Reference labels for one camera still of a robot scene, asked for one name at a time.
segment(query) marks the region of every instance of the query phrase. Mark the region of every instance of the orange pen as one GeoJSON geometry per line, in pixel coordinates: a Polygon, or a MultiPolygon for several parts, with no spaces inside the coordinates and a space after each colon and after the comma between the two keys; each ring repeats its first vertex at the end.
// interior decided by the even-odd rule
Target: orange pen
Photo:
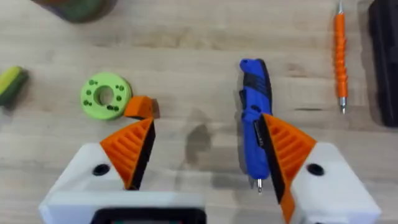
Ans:
{"type": "Polygon", "coordinates": [[[345,66],[345,20],[343,12],[343,3],[340,0],[338,12],[335,17],[335,72],[337,97],[340,102],[340,110],[346,113],[347,107],[347,74],[345,66]]]}

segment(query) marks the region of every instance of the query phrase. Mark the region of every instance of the green disc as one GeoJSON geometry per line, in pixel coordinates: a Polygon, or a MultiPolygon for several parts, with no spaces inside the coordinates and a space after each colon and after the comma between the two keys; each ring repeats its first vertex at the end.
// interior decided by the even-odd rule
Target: green disc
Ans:
{"type": "Polygon", "coordinates": [[[102,72],[91,77],[80,93],[83,110],[95,119],[114,119],[121,116],[131,99],[131,88],[120,76],[102,72]],[[112,91],[113,97],[108,102],[101,101],[101,94],[112,91]]]}

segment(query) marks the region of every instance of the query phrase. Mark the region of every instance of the green object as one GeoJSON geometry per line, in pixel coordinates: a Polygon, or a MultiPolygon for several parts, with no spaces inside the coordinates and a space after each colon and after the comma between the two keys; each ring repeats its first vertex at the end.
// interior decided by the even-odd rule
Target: green object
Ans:
{"type": "Polygon", "coordinates": [[[0,75],[0,106],[11,104],[27,79],[27,73],[18,66],[3,72],[0,75]]]}
{"type": "Polygon", "coordinates": [[[33,0],[70,22],[97,19],[110,9],[116,0],[33,0]]]}
{"type": "Polygon", "coordinates": [[[132,93],[130,85],[120,76],[102,72],[91,77],[80,93],[80,103],[83,110],[95,119],[114,119],[121,116],[126,109],[132,93]],[[106,89],[112,91],[113,97],[109,103],[101,101],[101,94],[106,89]]]}

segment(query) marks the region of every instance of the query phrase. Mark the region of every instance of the metal tip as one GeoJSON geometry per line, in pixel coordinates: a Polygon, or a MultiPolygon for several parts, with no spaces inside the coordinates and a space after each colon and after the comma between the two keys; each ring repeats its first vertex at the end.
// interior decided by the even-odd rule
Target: metal tip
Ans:
{"type": "Polygon", "coordinates": [[[338,3],[338,14],[342,14],[343,12],[343,1],[340,0],[340,2],[338,3]]]}
{"type": "Polygon", "coordinates": [[[343,114],[346,114],[347,97],[340,97],[340,110],[343,114]]]}
{"type": "Polygon", "coordinates": [[[257,189],[259,191],[259,194],[262,193],[262,180],[261,179],[257,179],[257,189]]]}

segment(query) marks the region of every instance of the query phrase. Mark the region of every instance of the white plastic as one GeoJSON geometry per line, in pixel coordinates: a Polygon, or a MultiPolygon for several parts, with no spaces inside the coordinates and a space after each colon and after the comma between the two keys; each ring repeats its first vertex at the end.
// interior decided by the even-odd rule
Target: white plastic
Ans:
{"type": "Polygon", "coordinates": [[[39,210],[46,224],[89,224],[101,208],[204,208],[203,197],[175,192],[126,191],[118,172],[100,144],[85,144],[77,152],[39,210]],[[108,164],[110,170],[102,176],[93,169],[108,164]]]}
{"type": "Polygon", "coordinates": [[[291,186],[295,211],[290,224],[372,224],[381,211],[339,150],[319,142],[312,149],[291,186]],[[313,175],[309,164],[323,167],[313,175]]]}

